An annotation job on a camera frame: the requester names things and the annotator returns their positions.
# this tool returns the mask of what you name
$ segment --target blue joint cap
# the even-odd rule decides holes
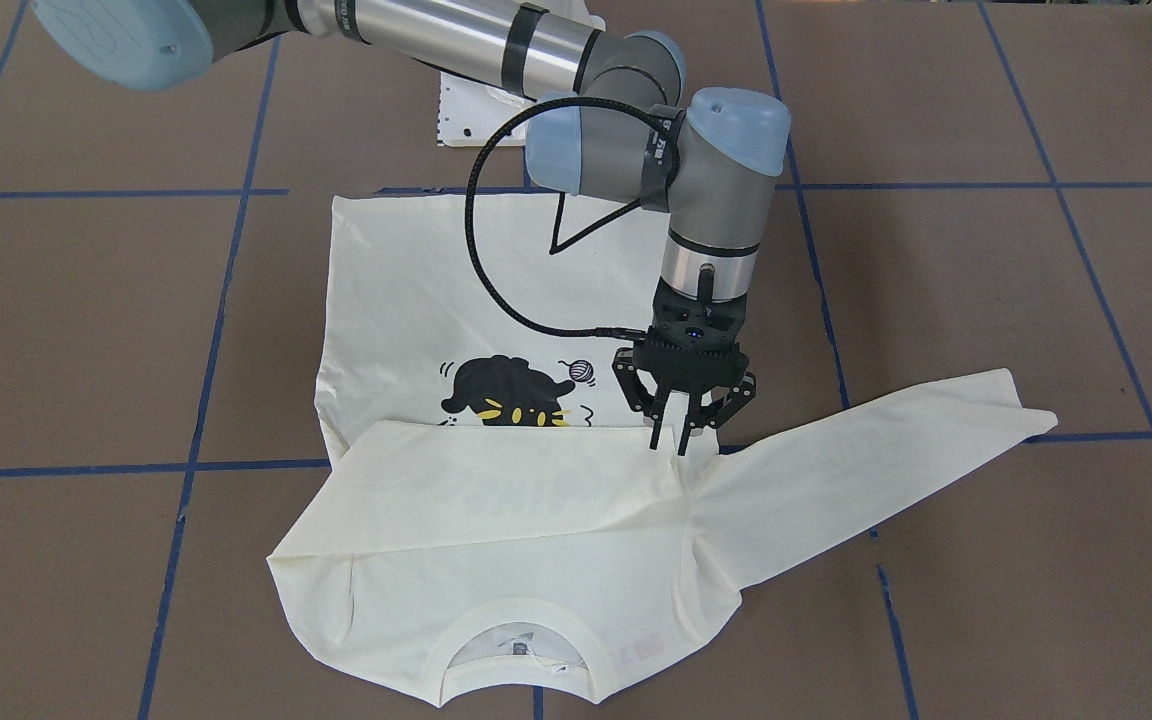
[[[679,92],[682,92],[682,88],[687,85],[687,61],[682,59],[682,47],[679,47],[672,37],[664,32],[657,32],[654,29],[644,29],[644,31],[635,32],[627,37],[647,37],[650,40],[659,41],[665,50],[668,50],[669,56],[673,58],[673,63],[679,66]]]
[[[540,103],[575,92],[547,92]],[[526,121],[526,174],[538,184],[579,195],[579,108],[550,109]]]
[[[790,139],[790,111],[774,97],[736,88],[704,88],[687,122],[718,150],[764,176],[780,177]]]
[[[211,67],[211,36],[188,0],[35,0],[32,6],[65,53],[124,88],[164,90]]]

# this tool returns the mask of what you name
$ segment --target blue grid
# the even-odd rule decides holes
[[[1079,251],[1079,258],[1083,260],[1084,270],[1087,272],[1089,282],[1093,287],[1097,301],[1100,302],[1102,314],[1105,314],[1106,323],[1111,327],[1111,333],[1114,336],[1116,347],[1119,348],[1119,354],[1121,359],[1128,370],[1130,379],[1132,379],[1134,391],[1137,393],[1137,397],[1140,402],[1142,409],[1146,415],[1149,422],[1149,430],[1143,430],[1143,432],[1106,432],[1106,433],[1055,433],[1047,434],[1037,438],[1028,439],[1030,444],[1087,444],[1087,442],[1124,442],[1124,441],[1152,441],[1152,406],[1149,403],[1149,396],[1146,389],[1144,389],[1143,382],[1135,370],[1135,364],[1132,361],[1132,355],[1126,346],[1123,334],[1121,334],[1119,324],[1116,323],[1114,313],[1112,313],[1111,304],[1108,304],[1105,291],[1100,283],[1100,278],[1097,276],[1094,266],[1091,260],[1091,256],[1087,255],[1087,248],[1084,245],[1082,233],[1079,232],[1078,225],[1075,222],[1073,213],[1069,209],[1068,200],[1064,198],[1064,190],[1089,190],[1089,188],[1100,188],[1100,190],[1142,190],[1142,188],[1152,188],[1152,182],[1062,182],[1056,177],[1055,169],[1053,169],[1051,159],[1047,156],[1046,146],[1043,145],[1043,138],[1039,136],[1038,128],[1034,124],[1032,115],[1029,113],[1028,105],[1024,100],[1024,96],[1020,91],[1020,83],[1016,82],[1015,74],[1011,73],[1010,61],[1007,60],[1005,46],[998,37],[995,28],[993,26],[992,20],[990,18],[988,10],[985,3],[979,3],[978,9],[980,13],[982,22],[988,31],[988,36],[993,41],[998,53],[998,60],[1005,69],[1007,82],[1010,83],[1011,91],[1015,94],[1016,103],[1018,103],[1021,114],[1024,115],[1025,123],[1029,128],[1030,136],[1032,136],[1034,146],[1038,151],[1039,158],[1043,160],[1043,167],[1047,172],[1047,182],[896,182],[896,183],[808,183],[803,182],[799,175],[799,167],[797,167],[797,160],[794,154],[793,141],[787,143],[786,147],[786,159],[788,165],[790,165],[790,183],[778,184],[778,191],[793,192],[795,196],[797,209],[799,209],[799,220],[803,223],[804,236],[808,245],[809,258],[812,262],[812,272],[814,281],[818,283],[818,290],[820,296],[820,313],[823,313],[823,325],[824,331],[826,331],[827,339],[835,356],[835,370],[838,374],[838,395],[840,395],[840,401],[843,407],[850,407],[850,397],[847,395],[846,387],[846,373],[842,367],[841,354],[838,350],[838,339],[835,332],[833,332],[833,323],[829,314],[828,295],[826,290],[826,283],[823,279],[823,271],[820,270],[820,264],[817,258],[817,252],[814,251],[814,234],[812,232],[812,222],[810,222],[810,217],[808,213],[808,202],[806,195],[809,192],[831,192],[831,191],[889,191],[889,190],[1052,190],[1056,192],[1058,200],[1060,200],[1060,206],[1062,213],[1064,213],[1064,220],[1069,225],[1069,232],[1071,238]],[[24,9],[26,8],[26,0],[22,0],[18,5],[17,12],[15,12],[12,28],[6,38],[3,45],[3,53],[0,55],[0,78],[3,76],[3,68],[8,63],[9,55],[12,54],[15,40],[17,40],[20,24],[22,24]],[[755,0],[755,8],[758,12],[759,26],[761,31],[761,39],[765,51],[765,56],[767,56],[768,70],[771,73],[771,82],[773,86],[773,92],[778,99],[782,99],[780,78],[776,76],[776,60],[772,51],[771,37],[767,28],[767,20],[765,18],[763,0]],[[283,460],[256,460],[256,461],[200,461],[198,455],[200,455],[202,437],[204,435],[204,429],[207,418],[207,406],[211,397],[212,381],[215,378],[217,361],[220,353],[220,341],[221,334],[223,334],[223,316],[225,316],[225,302],[227,302],[229,286],[233,281],[233,270],[234,262],[238,255],[238,245],[241,245],[243,225],[247,221],[247,206],[248,200],[251,197],[259,196],[286,196],[288,195],[288,188],[260,188],[253,187],[253,176],[256,169],[256,160],[260,150],[262,142],[262,128],[264,128],[265,111],[270,105],[270,91],[273,88],[274,73],[278,63],[279,54],[279,40],[272,41],[270,44],[270,62],[268,68],[266,68],[265,83],[262,88],[262,99],[259,104],[259,109],[257,111],[256,128],[252,132],[251,149],[248,152],[247,160],[247,175],[244,176],[243,187],[241,188],[179,188],[177,190],[108,190],[108,191],[2,191],[0,192],[0,200],[71,200],[71,199],[123,199],[123,197],[238,197],[238,213],[236,222],[234,222],[234,232],[230,240],[229,255],[227,260],[227,266],[225,266],[223,281],[221,282],[221,291],[218,309],[215,310],[215,324],[212,329],[211,347],[207,356],[207,364],[204,374],[204,384],[202,385],[200,401],[198,401],[197,422],[195,427],[194,438],[191,441],[191,447],[189,447],[189,456],[187,462],[150,462],[150,464],[127,464],[127,465],[76,465],[76,467],[41,467],[41,468],[0,468],[0,478],[50,478],[50,477],[73,477],[73,475],[135,475],[135,473],[183,473],[184,478],[182,482],[182,488],[180,488],[180,500],[179,500],[179,511],[177,511],[177,523],[175,523],[175,529],[173,533],[172,550],[169,553],[168,566],[166,566],[166,571],[164,575],[164,588],[162,594],[160,597],[159,614],[157,614],[156,621],[156,632],[154,641],[151,643],[150,657],[147,658],[146,674],[145,674],[145,685],[143,685],[142,697],[141,697],[141,712],[138,717],[141,720],[146,720],[147,714],[150,714],[150,706],[152,702],[152,696],[154,696],[154,683],[157,666],[159,666],[162,639],[166,632],[166,621],[168,621],[168,615],[170,611],[172,602],[172,591],[174,588],[175,571],[179,566],[180,546],[182,546],[184,538],[187,511],[189,506],[189,498],[191,498],[194,480],[197,473],[218,473],[218,471],[237,471],[237,470],[288,470],[288,469],[306,469],[317,468],[326,469],[329,468],[329,462],[323,457],[311,457],[311,458],[283,458]],[[463,187],[387,187],[381,188],[378,195],[447,195],[447,194],[462,194],[465,191]],[[480,187],[480,192],[484,194],[553,194],[548,188],[538,187],[532,184],[529,174],[526,174],[526,168],[522,173],[522,184],[521,185],[494,185],[494,187]],[[742,446],[725,446],[723,452],[740,450]],[[908,657],[905,657],[904,639],[902,639],[900,630],[900,620],[896,614],[895,602],[892,598],[890,591],[890,577],[886,568],[881,564],[877,567],[879,588],[882,592],[882,605],[887,609],[888,624],[890,624],[892,642],[895,649],[896,660],[899,665],[899,670],[901,675],[902,687],[905,691],[905,705],[908,706],[909,717],[911,720],[918,720],[918,703],[916,703],[914,692],[914,675],[909,669]],[[532,688],[532,717],[535,720],[541,720],[544,718],[544,692],[540,688]]]

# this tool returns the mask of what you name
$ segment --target white mounting plate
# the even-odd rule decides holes
[[[531,0],[550,12],[585,23],[589,26],[607,29],[607,22],[590,15],[584,0]],[[515,94],[480,85],[480,83],[439,73],[438,88],[438,143],[453,147],[480,147],[492,132],[535,103]],[[526,124],[503,138],[500,145],[524,145]]]

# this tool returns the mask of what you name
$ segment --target robotic arm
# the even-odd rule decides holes
[[[515,0],[37,0],[33,9],[79,63],[136,90],[177,85],[298,31],[391,47],[541,100],[526,137],[536,182],[669,213],[652,325],[611,334],[632,342],[613,369],[628,404],[652,420],[652,447],[673,392],[687,395],[692,432],[719,427],[755,396],[736,336],[790,115],[773,97],[735,88],[705,88],[679,108],[685,66],[668,37],[617,37]],[[472,251],[472,228],[467,240]],[[711,391],[722,396],[705,406]]]

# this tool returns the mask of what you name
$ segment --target brown surface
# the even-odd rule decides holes
[[[0,3],[0,56],[15,6]],[[772,90],[755,3],[593,9],[677,38],[689,91]],[[1048,182],[978,6],[765,0],[765,15],[804,182]],[[1056,176],[1152,181],[1152,8],[988,15]],[[329,197],[465,183],[472,151],[434,146],[430,69],[343,40],[279,47],[253,184],[289,195],[0,199],[0,477],[15,475],[0,479],[0,717],[138,715],[197,420],[202,461],[323,454],[311,397]],[[26,15],[0,81],[0,191],[237,190],[268,60],[265,46],[135,94],[88,76]],[[516,150],[484,179],[520,181]],[[797,194],[774,200],[741,336],[760,396],[726,442],[840,406],[813,264],[852,402],[1006,365],[1060,433],[1149,432],[1052,188],[804,196],[810,242]],[[1152,406],[1152,190],[1064,197]],[[598,707],[545,692],[544,710],[1152,717],[1152,439],[1100,439],[1021,447],[878,541],[751,589],[712,646],[657,679]],[[147,462],[179,471],[134,465]],[[129,467],[37,470],[92,464]],[[434,712],[308,657],[264,556],[324,470],[276,467],[194,475],[151,717],[532,715],[525,688]]]
[[[0,479],[0,719],[134,717],[180,475]]]

